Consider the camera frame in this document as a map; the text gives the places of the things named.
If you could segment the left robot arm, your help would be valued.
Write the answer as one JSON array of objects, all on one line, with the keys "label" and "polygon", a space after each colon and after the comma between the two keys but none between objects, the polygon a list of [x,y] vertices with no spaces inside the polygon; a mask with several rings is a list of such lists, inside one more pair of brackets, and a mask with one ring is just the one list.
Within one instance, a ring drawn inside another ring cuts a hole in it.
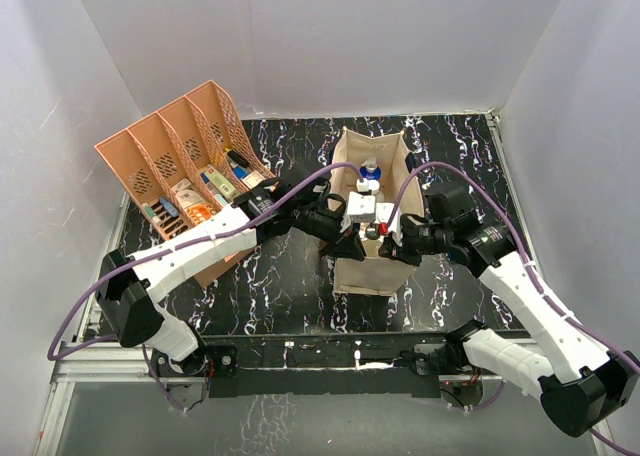
[{"label": "left robot arm", "polygon": [[331,211],[327,176],[310,176],[295,186],[280,178],[260,182],[209,220],[146,251],[104,256],[96,300],[124,348],[146,345],[194,375],[206,363],[199,336],[185,321],[163,309],[162,299],[177,286],[227,258],[297,228],[326,243],[347,234],[344,213]]}]

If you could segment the clear square bottle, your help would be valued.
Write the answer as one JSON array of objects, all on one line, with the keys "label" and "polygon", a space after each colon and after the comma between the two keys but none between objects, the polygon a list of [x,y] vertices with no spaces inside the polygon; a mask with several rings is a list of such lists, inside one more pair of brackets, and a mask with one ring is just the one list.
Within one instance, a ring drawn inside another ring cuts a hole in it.
[{"label": "clear square bottle", "polygon": [[365,236],[368,240],[378,240],[381,237],[381,232],[378,225],[370,224],[365,229]]}]

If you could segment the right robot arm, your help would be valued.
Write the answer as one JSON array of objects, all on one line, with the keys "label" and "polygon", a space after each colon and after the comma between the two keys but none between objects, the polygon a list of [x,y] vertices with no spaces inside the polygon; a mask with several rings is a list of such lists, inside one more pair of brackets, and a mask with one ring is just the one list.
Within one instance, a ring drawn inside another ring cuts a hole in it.
[{"label": "right robot arm", "polygon": [[418,266],[444,254],[504,301],[539,347],[522,348],[485,324],[469,322],[446,336],[455,371],[474,366],[536,398],[563,433],[579,437],[623,407],[639,379],[639,360],[579,323],[541,280],[508,219],[484,223],[456,184],[428,190],[422,214],[393,208],[381,223],[382,257]]}]

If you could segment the beige canvas tote bag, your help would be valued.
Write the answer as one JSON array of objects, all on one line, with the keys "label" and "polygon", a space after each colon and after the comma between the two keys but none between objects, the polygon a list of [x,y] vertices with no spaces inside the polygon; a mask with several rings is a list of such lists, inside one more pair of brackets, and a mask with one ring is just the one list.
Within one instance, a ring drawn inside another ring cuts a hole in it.
[{"label": "beige canvas tote bag", "polygon": [[[331,172],[331,192],[342,196],[345,200],[348,193],[355,188],[359,179],[363,161],[369,157],[376,157],[382,171],[378,202],[394,204],[393,212],[399,210],[403,214],[424,215],[424,202],[417,179],[407,182],[411,173],[409,161],[412,153],[404,141],[404,133],[392,133],[379,137],[369,137],[343,128],[334,154],[333,163],[348,162],[359,170],[340,167]],[[355,293],[365,295],[392,296],[415,272],[416,268],[399,261],[388,260],[378,256],[384,237],[378,240],[368,240],[365,229],[374,223],[353,224],[358,233],[366,259],[354,261],[336,259],[334,264],[334,290],[339,293]]]}]

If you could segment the orange bottle blue cap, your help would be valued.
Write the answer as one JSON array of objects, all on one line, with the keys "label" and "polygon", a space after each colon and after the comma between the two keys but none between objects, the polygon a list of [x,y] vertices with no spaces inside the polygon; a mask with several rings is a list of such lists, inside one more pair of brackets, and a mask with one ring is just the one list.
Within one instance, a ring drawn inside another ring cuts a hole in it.
[{"label": "orange bottle blue cap", "polygon": [[364,179],[379,181],[382,176],[381,168],[376,157],[365,159],[360,167],[360,174]]}]

